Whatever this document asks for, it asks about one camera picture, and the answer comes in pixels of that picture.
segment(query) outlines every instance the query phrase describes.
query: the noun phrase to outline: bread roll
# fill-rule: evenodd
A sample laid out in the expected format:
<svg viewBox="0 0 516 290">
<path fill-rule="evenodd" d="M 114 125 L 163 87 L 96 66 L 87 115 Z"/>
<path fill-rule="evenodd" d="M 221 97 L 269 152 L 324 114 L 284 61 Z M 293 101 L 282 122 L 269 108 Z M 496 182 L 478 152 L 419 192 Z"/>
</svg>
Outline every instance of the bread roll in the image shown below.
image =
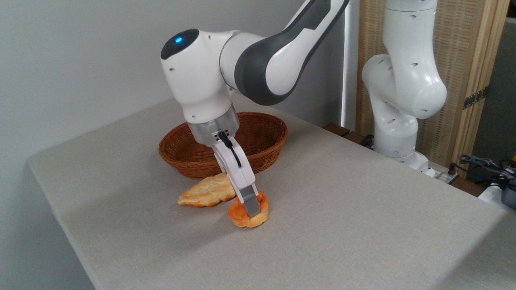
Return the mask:
<svg viewBox="0 0 516 290">
<path fill-rule="evenodd" d="M 260 213 L 256 216 L 249 218 L 244 205 L 240 202 L 240 199 L 236 199 L 228 209 L 228 215 L 231 221 L 240 228 L 248 227 L 254 228 L 263 224 L 269 218 L 269 200 L 262 191 L 258 191 L 256 197 L 258 204 L 260 205 Z"/>
<path fill-rule="evenodd" d="M 228 174 L 221 173 L 207 177 L 194 185 L 179 197 L 178 204 L 196 207 L 215 206 L 221 201 L 234 198 L 235 195 Z"/>
</svg>

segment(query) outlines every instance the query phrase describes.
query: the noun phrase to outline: white wall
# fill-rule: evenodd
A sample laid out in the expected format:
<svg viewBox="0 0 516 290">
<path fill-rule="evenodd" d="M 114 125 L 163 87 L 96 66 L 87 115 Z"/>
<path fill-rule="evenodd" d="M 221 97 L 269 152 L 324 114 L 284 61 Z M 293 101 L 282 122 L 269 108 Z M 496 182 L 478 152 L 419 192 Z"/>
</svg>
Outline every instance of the white wall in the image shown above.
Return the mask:
<svg viewBox="0 0 516 290">
<path fill-rule="evenodd" d="M 0 288 L 92 289 L 28 157 L 171 98 L 159 53 L 175 33 L 238 28 L 266 36 L 302 2 L 0 2 Z M 318 125 L 339 122 L 338 28 L 279 108 Z"/>
</svg>

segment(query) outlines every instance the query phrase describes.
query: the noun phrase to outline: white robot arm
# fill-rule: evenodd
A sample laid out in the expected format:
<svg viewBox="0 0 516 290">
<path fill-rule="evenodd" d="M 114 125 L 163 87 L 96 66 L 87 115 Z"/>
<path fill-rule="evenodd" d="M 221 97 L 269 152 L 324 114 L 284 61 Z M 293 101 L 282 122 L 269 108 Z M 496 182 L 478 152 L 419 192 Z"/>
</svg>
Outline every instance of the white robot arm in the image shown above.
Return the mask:
<svg viewBox="0 0 516 290">
<path fill-rule="evenodd" d="M 258 214 L 255 177 L 234 136 L 230 91 L 262 105 L 283 101 L 349 0 L 306 0 L 280 33 L 264 38 L 233 30 L 189 29 L 161 52 L 163 71 L 198 143 L 211 147 L 250 217 Z"/>
<path fill-rule="evenodd" d="M 374 150 L 433 176 L 415 151 L 417 119 L 435 115 L 446 101 L 432 36 L 437 0 L 386 0 L 383 43 L 362 70 L 375 117 Z"/>
</svg>

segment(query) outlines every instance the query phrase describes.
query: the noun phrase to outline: metal hinge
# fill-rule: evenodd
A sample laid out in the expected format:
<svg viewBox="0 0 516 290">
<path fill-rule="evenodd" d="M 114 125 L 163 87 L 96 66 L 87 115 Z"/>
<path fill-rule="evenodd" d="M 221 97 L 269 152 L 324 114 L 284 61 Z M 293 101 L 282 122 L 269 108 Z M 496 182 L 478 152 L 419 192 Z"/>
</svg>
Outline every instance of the metal hinge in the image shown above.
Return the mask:
<svg viewBox="0 0 516 290">
<path fill-rule="evenodd" d="M 487 87 L 481 89 L 479 92 L 476 92 L 473 95 L 467 97 L 464 100 L 464 107 L 462 109 L 467 109 L 467 108 L 473 106 L 474 104 L 480 102 L 480 100 L 482 100 L 483 98 L 485 98 L 487 95 L 488 88 L 489 88 L 489 86 L 487 86 Z"/>
</svg>

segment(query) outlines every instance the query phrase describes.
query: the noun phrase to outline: wicker basket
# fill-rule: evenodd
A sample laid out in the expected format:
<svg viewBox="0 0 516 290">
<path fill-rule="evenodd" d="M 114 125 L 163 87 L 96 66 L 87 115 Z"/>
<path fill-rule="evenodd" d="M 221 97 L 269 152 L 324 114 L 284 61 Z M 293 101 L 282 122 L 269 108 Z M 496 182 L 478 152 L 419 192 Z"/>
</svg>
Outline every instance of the wicker basket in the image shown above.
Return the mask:
<svg viewBox="0 0 516 290">
<path fill-rule="evenodd" d="M 287 138 L 287 126 L 272 115 L 258 112 L 238 113 L 240 128 L 235 139 L 242 146 L 254 173 L 269 168 Z M 210 147 L 195 141 L 183 123 L 170 131 L 159 143 L 159 155 L 182 175 L 204 179 L 222 171 Z"/>
</svg>

